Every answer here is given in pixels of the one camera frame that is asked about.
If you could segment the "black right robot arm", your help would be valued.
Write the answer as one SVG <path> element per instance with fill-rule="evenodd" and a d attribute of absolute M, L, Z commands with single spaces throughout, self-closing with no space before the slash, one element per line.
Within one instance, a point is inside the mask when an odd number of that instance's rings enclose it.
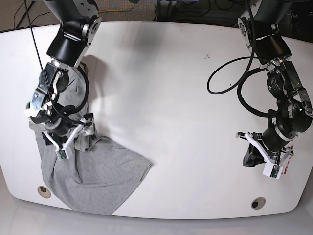
<path fill-rule="evenodd" d="M 69 116 L 81 111 L 88 99 L 89 81 L 80 65 L 100 26 L 101 17 L 93 0 L 46 0 L 44 3 L 60 21 L 60 27 L 47 50 L 51 61 L 41 68 L 39 83 L 26 106 L 25 115 L 33 123 L 43 125 L 46 144 L 54 145 L 58 154 L 65 155 L 66 148 L 77 135 L 92 134 L 91 118 L 72 120 Z M 60 94 L 69 86 L 70 71 L 85 82 L 84 98 L 77 106 L 64 106 L 58 102 Z"/>

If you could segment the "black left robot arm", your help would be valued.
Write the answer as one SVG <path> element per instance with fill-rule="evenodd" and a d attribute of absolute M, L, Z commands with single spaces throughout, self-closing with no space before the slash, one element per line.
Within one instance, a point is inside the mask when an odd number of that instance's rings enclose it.
<path fill-rule="evenodd" d="M 260 67 L 248 71 L 237 87 L 240 103 L 250 112 L 265 117 L 268 127 L 263 133 L 252 133 L 252 140 L 244 156 L 245 167 L 272 162 L 274 169 L 292 153 L 287 144 L 299 133 L 306 132 L 313 122 L 313 107 L 306 89 L 290 60 L 292 52 L 279 33 L 279 21 L 292 6 L 292 0 L 250 0 L 247 13 L 238 19 L 241 34 Z M 267 71 L 267 88 L 276 99 L 277 110 L 261 112 L 248 105 L 242 96 L 246 80 Z"/>

